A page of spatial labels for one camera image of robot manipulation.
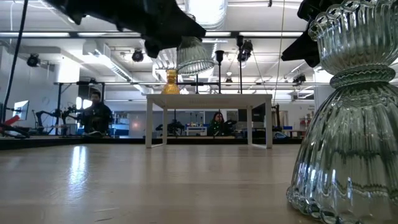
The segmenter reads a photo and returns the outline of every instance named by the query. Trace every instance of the ceiling light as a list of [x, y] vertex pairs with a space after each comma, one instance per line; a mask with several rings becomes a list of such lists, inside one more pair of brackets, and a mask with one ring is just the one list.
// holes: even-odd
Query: ceiling light
[[[69, 37], [67, 32], [24, 32], [23, 37]], [[0, 38], [18, 37], [18, 32], [0, 32]]]
[[[276, 4], [274, 3], [272, 7], [285, 7], [287, 9], [299, 9], [300, 6], [295, 4]], [[240, 2], [231, 2], [228, 4], [228, 7], [269, 7], [269, 3], [259, 3], [259, 2], [248, 2], [248, 3], [240, 3]]]
[[128, 102], [129, 100], [105, 100], [107, 102]]
[[303, 32], [240, 32], [245, 37], [300, 37]]
[[78, 32], [80, 37], [91, 37], [91, 38], [105, 38], [105, 37], [140, 37], [141, 35], [137, 32]]
[[96, 37], [99, 35], [105, 35], [105, 32], [80, 32], [77, 33], [80, 37]]
[[206, 37], [229, 37], [231, 32], [206, 32]]
[[105, 85], [130, 85], [129, 82], [109, 82], [109, 83], [105, 83]]
[[228, 43], [228, 40], [209, 40], [209, 39], [203, 39], [201, 41], [204, 44], [225, 44]]

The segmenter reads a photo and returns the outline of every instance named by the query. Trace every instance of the fluorescent light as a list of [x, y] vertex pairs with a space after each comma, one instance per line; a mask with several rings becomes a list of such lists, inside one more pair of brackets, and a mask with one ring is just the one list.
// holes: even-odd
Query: fluorescent light
[[105, 35], [106, 33], [104, 32], [80, 32], [77, 33], [80, 37], [95, 37], [98, 35]]
[[107, 102], [128, 102], [129, 100], [105, 100]]
[[110, 82], [110, 83], [105, 83], [105, 85], [130, 85], [128, 82]]
[[[248, 2], [248, 3], [229, 3], [228, 7], [269, 7], [268, 3], [257, 3], [257, 2]], [[300, 6], [295, 4], [276, 4], [274, 3], [272, 7], [285, 7], [287, 9], [299, 9]]]
[[[68, 32], [24, 32], [23, 37], [69, 37]], [[18, 37], [18, 32], [0, 32], [0, 37]]]
[[147, 101], [147, 100], [145, 100], [145, 99], [136, 99], [136, 100], [105, 100], [105, 101], [108, 101], [108, 102], [133, 102], [133, 101], [138, 102], [138, 101]]
[[231, 32], [206, 32], [207, 37], [229, 37]]
[[107, 82], [105, 85], [166, 85], [166, 82]]
[[303, 32], [240, 32], [245, 37], [300, 37]]
[[137, 32], [78, 32], [80, 37], [140, 37]]
[[218, 43], [225, 44], [228, 43], [228, 40], [202, 40], [201, 42], [205, 44], [218, 44]]
[[138, 85], [166, 85], [166, 82], [152, 82], [152, 83], [139, 82]]

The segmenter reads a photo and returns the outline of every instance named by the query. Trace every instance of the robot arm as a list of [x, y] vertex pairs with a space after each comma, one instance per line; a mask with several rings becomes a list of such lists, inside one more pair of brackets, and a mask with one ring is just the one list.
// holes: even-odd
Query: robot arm
[[181, 38], [202, 38], [206, 30], [189, 18], [175, 0], [46, 0], [80, 25], [90, 15], [116, 25], [118, 31], [133, 30], [146, 40], [148, 56], [178, 47]]

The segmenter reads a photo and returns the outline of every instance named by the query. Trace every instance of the desk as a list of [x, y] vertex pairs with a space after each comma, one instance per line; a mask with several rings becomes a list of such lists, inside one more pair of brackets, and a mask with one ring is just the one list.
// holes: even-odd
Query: desk
[[[163, 109], [163, 127], [167, 127], [168, 109], [247, 109], [248, 144], [252, 145], [253, 108], [266, 104], [266, 129], [272, 130], [272, 111], [270, 94], [192, 94], [192, 95], [147, 95], [146, 148], [152, 148], [152, 112], [153, 106]], [[167, 128], [163, 128], [163, 144], [167, 144]], [[266, 132], [266, 144], [272, 149], [272, 131]]]

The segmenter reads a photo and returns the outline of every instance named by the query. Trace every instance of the red object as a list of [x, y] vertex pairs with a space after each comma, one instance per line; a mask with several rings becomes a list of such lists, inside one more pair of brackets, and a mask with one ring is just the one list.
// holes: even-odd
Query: red object
[[14, 123], [17, 122], [17, 121], [19, 121], [19, 116], [18, 116], [18, 115], [15, 115], [15, 116], [13, 116], [11, 119], [5, 121], [3, 124], [10, 126], [10, 125], [14, 124]]

